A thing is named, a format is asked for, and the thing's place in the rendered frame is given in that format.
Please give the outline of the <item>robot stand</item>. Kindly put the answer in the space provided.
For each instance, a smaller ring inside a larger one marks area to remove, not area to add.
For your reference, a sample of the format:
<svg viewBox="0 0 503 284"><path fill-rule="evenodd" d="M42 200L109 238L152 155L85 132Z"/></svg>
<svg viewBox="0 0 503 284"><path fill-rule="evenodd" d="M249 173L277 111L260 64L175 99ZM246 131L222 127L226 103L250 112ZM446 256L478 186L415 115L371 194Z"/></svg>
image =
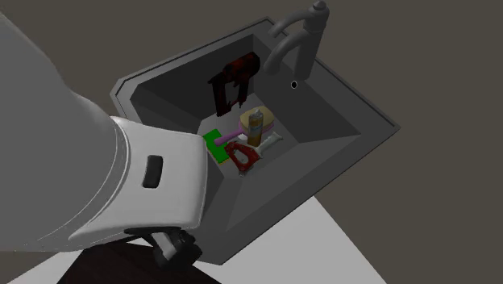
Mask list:
<svg viewBox="0 0 503 284"><path fill-rule="evenodd" d="M56 284L222 284L194 266L161 269L152 251L129 243L88 248Z"/></svg>

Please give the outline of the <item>green sponge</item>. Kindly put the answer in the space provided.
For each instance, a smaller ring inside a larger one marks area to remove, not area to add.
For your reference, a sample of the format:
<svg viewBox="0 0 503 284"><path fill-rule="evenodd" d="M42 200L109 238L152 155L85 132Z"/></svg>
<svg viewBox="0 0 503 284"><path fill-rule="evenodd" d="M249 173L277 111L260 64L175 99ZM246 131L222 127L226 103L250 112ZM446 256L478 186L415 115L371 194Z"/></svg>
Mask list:
<svg viewBox="0 0 503 284"><path fill-rule="evenodd" d="M229 156L224 148L227 144L224 143L223 145L220 146L216 145L216 139L222 137L222 134L218 129L213 129L207 132L202 137L206 142L206 147L209 153L212 155L212 157L219 165L229 160Z"/></svg>

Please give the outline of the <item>red staple gun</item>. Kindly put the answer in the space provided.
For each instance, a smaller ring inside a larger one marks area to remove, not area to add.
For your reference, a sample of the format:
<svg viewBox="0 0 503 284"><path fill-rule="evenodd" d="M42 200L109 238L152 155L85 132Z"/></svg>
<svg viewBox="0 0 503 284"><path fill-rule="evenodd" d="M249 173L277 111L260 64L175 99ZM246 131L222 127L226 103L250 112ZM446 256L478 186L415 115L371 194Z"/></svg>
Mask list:
<svg viewBox="0 0 503 284"><path fill-rule="evenodd" d="M261 158L254 148L239 142L229 142L224 147L224 150L229 158L234 162L240 176L244 176L246 172ZM247 158L245 162L241 161L236 156L237 152L242 153Z"/></svg>

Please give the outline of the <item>tan tube bottle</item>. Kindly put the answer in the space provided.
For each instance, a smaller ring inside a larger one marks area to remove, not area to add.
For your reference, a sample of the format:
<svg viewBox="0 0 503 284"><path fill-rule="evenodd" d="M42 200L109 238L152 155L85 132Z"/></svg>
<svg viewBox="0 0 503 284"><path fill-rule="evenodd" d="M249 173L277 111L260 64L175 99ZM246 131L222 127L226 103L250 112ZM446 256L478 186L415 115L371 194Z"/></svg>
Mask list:
<svg viewBox="0 0 503 284"><path fill-rule="evenodd" d="M264 115L259 108L256 108L248 117L247 144L258 147L261 143Z"/></svg>

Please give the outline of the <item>white scraper tool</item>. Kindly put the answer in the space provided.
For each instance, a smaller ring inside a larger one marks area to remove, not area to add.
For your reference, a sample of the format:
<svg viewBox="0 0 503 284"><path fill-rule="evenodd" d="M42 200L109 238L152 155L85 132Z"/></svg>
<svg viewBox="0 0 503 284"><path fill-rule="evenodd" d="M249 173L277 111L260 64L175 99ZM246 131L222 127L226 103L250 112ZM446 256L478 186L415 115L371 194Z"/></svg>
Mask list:
<svg viewBox="0 0 503 284"><path fill-rule="evenodd" d="M263 158L264 152L266 152L281 140L283 140L283 137L276 132L273 132L270 136L268 136L263 142L260 143L258 147L255 147L255 151L259 158Z"/></svg>

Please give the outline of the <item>pink brush with tan bristles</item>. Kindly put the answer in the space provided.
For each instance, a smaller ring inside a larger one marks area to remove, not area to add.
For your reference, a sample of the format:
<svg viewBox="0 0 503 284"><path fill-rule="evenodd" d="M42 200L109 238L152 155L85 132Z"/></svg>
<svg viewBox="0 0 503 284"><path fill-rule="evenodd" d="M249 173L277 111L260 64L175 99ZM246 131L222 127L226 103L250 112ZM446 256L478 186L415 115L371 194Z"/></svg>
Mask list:
<svg viewBox="0 0 503 284"><path fill-rule="evenodd" d="M227 141L243 134L249 136L248 127L249 127L249 117L259 111L262 114L263 122L262 122L262 132L265 133L269 131L274 126L274 114L266 107L266 106L256 106L248 111L245 111L239 117L238 128L222 137L219 137L214 140L214 144L216 146L221 146L225 144Z"/></svg>

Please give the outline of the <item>dark red nail gun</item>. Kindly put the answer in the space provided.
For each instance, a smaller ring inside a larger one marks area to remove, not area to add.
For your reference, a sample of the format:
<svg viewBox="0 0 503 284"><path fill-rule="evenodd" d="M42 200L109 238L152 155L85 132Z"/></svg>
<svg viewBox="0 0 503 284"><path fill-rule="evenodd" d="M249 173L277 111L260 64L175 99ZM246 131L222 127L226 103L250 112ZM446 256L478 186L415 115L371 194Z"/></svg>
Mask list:
<svg viewBox="0 0 503 284"><path fill-rule="evenodd" d="M241 107L246 102L249 82L259 70L259 56L255 52L249 52L226 64L220 73L207 82L212 85L216 115L218 117L230 112L236 103ZM234 101L227 101L226 84L231 82L234 87L239 87L238 97Z"/></svg>

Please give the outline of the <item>dark grey sink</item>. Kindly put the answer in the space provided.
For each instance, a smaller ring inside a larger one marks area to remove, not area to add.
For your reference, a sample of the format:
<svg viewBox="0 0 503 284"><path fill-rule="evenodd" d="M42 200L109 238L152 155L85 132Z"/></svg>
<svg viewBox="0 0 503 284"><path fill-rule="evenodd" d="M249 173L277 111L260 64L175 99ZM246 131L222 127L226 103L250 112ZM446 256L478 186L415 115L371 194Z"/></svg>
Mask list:
<svg viewBox="0 0 503 284"><path fill-rule="evenodd" d="M202 261L221 265L295 210L398 129L382 111L321 61L293 76L289 52L274 75L257 73L247 101L217 116L210 79L249 53L268 58L278 39L263 18L217 40L119 79L110 96L122 117L204 135L228 134L245 111L266 106L281 141L244 175L232 161L208 160L206 205L193 230Z"/></svg>

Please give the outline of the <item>dark grey faucet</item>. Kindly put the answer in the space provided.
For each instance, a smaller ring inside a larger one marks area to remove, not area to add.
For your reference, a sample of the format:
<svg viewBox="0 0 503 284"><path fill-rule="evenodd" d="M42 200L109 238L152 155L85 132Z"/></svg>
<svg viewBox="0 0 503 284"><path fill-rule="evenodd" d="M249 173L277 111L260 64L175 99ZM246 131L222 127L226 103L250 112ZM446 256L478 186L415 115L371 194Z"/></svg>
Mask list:
<svg viewBox="0 0 503 284"><path fill-rule="evenodd" d="M330 9L324 0L317 0L308 9L299 10L275 23L268 34L276 38L291 24L302 21L300 31L287 35L270 53L264 62L263 70L270 75L276 74L281 62L294 48L298 48L293 68L293 76L298 81L310 77L318 49L330 16Z"/></svg>

